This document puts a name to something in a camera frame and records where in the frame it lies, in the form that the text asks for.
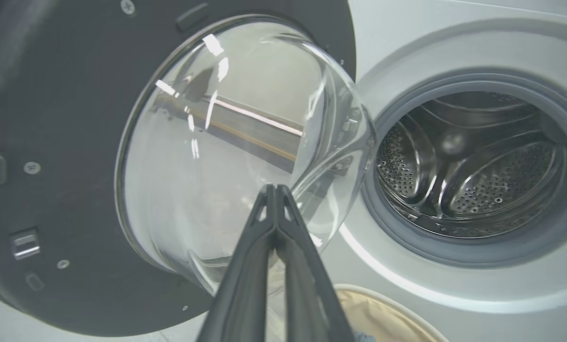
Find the screw head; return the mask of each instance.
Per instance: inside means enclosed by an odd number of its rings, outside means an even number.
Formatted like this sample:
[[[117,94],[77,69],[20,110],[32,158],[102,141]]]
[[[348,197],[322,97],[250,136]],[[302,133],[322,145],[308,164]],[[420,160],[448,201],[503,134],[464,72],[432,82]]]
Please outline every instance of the screw head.
[[[121,0],[121,9],[123,10],[123,13],[127,15],[136,13],[136,5],[134,5],[132,0]]]
[[[60,270],[64,270],[64,268],[68,267],[70,265],[70,262],[68,260],[60,260],[57,263],[57,267]]]
[[[41,164],[38,162],[29,161],[24,164],[24,172],[28,175],[36,175],[41,172]]]

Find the beige cloth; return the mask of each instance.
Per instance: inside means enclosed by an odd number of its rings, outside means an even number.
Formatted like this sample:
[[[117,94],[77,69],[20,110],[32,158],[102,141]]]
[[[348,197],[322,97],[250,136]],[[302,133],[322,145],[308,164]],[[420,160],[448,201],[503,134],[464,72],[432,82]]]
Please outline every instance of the beige cloth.
[[[351,328],[376,342],[440,342],[412,318],[373,297],[342,289],[336,294]]]

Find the washing machine door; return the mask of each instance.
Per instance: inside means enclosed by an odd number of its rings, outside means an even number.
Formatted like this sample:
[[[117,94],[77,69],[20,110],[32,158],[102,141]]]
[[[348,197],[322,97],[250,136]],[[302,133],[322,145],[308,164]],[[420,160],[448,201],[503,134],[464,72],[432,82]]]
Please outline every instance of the washing machine door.
[[[354,68],[344,0],[0,1],[0,299],[88,335],[193,318],[267,182],[325,247],[375,147]]]

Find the gray rubber seal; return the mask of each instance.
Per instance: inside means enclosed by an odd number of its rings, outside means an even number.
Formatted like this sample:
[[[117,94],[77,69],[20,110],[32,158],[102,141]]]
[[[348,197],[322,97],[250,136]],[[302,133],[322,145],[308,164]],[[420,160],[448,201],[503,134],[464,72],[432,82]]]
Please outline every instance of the gray rubber seal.
[[[445,74],[407,91],[376,119],[378,141],[415,107],[443,95],[461,91],[492,91],[525,100],[550,115],[567,140],[567,94],[555,91],[533,76],[501,69],[472,69]],[[371,167],[362,187],[368,210],[376,222],[399,244],[435,262],[461,267],[508,266],[543,255],[567,240],[567,166],[564,182],[540,221],[514,231],[480,239],[438,236],[400,216],[385,199]]]

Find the front-loading washing machine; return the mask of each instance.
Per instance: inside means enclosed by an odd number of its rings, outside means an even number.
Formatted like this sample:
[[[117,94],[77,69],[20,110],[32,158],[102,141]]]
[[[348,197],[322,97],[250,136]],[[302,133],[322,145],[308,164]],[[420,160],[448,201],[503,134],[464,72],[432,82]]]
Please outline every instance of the front-loading washing machine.
[[[333,282],[567,340],[567,1],[0,2],[1,301],[188,320],[265,182]]]

